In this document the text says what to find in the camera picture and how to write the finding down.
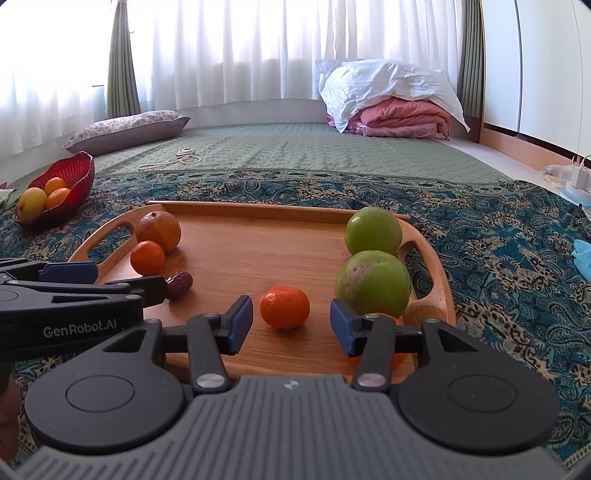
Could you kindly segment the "person's hand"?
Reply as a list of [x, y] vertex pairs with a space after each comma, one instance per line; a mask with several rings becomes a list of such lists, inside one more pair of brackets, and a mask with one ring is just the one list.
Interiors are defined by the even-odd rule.
[[8, 379], [7, 388], [0, 401], [0, 454], [1, 459], [10, 462], [18, 451], [21, 394], [15, 380]]

